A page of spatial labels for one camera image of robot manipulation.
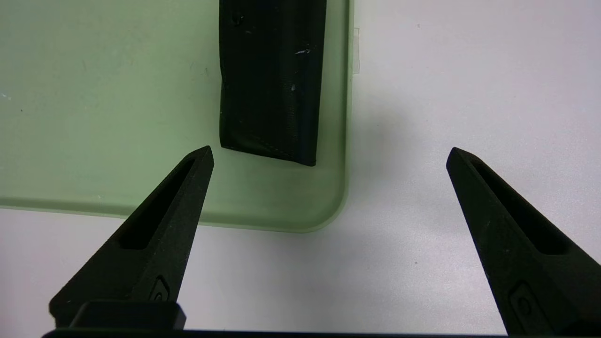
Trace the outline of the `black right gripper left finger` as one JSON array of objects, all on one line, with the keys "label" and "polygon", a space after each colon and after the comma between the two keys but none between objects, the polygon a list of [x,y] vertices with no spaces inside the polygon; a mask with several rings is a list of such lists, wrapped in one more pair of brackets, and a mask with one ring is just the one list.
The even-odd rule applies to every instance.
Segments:
[{"label": "black right gripper left finger", "polygon": [[51,299],[58,329],[181,330],[177,299],[213,171],[185,156]]}]

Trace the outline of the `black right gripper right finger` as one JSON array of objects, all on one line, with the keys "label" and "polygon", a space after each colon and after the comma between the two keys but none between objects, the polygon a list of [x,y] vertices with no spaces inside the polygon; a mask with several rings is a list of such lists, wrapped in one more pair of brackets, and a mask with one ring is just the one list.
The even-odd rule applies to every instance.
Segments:
[{"label": "black right gripper right finger", "polygon": [[509,335],[598,335],[599,263],[479,157],[446,168]]}]

